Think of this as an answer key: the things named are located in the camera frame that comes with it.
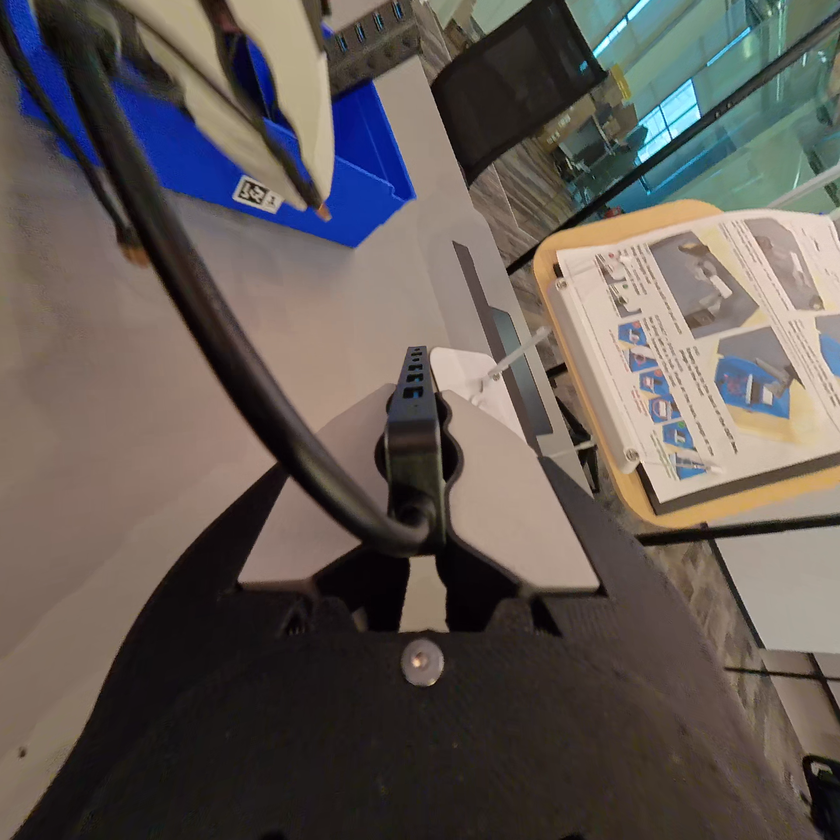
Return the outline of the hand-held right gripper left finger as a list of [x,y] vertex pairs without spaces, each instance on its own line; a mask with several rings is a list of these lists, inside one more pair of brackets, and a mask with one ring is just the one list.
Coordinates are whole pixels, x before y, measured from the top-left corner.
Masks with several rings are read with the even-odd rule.
[[[375,447],[383,436],[386,403],[395,390],[383,384],[326,423],[319,441],[339,466],[386,511],[388,489],[375,463]],[[287,479],[261,529],[238,583],[251,591],[312,592],[316,573],[361,546]]]

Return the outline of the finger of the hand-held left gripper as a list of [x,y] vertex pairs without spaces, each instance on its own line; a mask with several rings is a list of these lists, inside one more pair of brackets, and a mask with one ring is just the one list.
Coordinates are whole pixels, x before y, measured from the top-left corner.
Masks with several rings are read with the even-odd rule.
[[325,205],[335,162],[329,62],[322,21],[329,2],[227,2],[232,31],[250,39],[263,56],[276,104],[298,141],[310,205]]
[[127,1],[153,61],[183,94],[197,129],[241,172],[303,210],[310,180],[270,134],[259,112],[243,100],[219,57],[217,33],[201,2]]

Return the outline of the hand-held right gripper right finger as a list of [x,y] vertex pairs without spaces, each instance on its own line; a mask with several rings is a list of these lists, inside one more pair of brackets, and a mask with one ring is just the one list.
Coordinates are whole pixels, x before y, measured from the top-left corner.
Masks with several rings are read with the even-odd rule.
[[455,450],[444,491],[447,594],[467,599],[590,595],[601,581],[540,457],[505,424],[443,391],[442,439]]

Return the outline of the blue plastic bin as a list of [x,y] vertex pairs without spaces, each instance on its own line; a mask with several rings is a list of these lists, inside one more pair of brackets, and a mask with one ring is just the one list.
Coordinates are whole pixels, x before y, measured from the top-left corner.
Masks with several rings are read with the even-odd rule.
[[[40,89],[70,137],[78,142],[91,163],[98,164],[67,80],[41,37],[30,3],[2,3]],[[247,92],[257,96],[260,106],[274,109],[279,121],[266,119],[272,139],[301,163],[298,141],[275,107],[274,83],[269,81],[268,65],[259,48],[252,42],[238,47],[234,67]],[[350,248],[358,247],[416,197],[372,82],[332,105],[336,156],[327,198],[331,219],[326,221],[309,209],[293,208],[258,178],[243,172],[176,105],[121,80],[114,84],[114,96],[159,182],[174,193]]]

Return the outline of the black seven-port usb hub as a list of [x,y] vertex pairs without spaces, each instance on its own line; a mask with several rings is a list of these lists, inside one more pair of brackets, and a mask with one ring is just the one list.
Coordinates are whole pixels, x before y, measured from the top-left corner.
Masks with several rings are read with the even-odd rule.
[[417,56],[421,38],[409,1],[388,1],[324,35],[332,100]]

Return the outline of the black mesh office chair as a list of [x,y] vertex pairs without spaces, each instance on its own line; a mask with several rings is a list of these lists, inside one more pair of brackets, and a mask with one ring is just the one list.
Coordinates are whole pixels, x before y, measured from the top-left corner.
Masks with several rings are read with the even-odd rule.
[[607,78],[563,1],[533,1],[430,86],[467,186]]

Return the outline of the printed instruction sheet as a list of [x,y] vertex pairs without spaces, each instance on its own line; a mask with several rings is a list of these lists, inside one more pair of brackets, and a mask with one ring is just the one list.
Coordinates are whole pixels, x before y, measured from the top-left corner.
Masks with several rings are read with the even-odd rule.
[[658,514],[838,466],[838,232],[760,209],[559,251]]

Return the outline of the instruction sheet on clipboard stand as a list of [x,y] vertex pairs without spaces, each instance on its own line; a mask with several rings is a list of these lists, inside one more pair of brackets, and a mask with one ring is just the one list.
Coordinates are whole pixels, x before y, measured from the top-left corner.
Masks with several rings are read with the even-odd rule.
[[598,462],[604,466],[617,496],[626,509],[659,528],[680,530],[699,527],[703,523],[734,520],[745,517],[750,511],[789,503],[792,499],[807,494],[839,488],[839,467],[835,465],[814,470],[809,474],[767,482],[752,489],[732,492],[715,500],[699,501],[679,511],[658,514],[647,499],[641,477],[636,472],[623,473],[619,458],[614,456],[606,432],[606,409],[595,405],[594,386],[590,384],[590,376],[584,373],[584,352],[578,349],[580,342],[570,337],[568,329],[561,325],[560,316],[554,312],[550,302],[550,293],[556,291],[556,284],[564,282],[563,278],[556,275],[557,252],[568,251],[575,246],[607,246],[633,236],[663,230],[666,223],[697,223],[708,218],[717,222],[724,216],[725,213],[713,205],[694,199],[667,203],[552,234],[538,247],[533,258],[532,268],[540,296],[550,315],[561,352],[569,367],[571,381],[583,406],[584,418],[591,426],[591,434],[597,446]]

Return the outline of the black plastic object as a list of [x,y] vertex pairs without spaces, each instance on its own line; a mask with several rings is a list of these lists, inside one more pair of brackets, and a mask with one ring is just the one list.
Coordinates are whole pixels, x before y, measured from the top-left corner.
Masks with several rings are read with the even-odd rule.
[[811,819],[825,839],[839,838],[839,762],[808,754],[802,771],[811,796]]

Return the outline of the black desk frame bar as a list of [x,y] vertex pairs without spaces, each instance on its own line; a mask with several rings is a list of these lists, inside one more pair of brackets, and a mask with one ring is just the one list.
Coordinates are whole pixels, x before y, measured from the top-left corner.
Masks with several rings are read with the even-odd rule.
[[770,519],[744,523],[645,532],[635,536],[635,540],[646,548],[664,547],[698,542],[710,542],[719,539],[743,539],[770,536],[778,533],[805,530],[834,529],[839,527],[839,513],[818,516]]

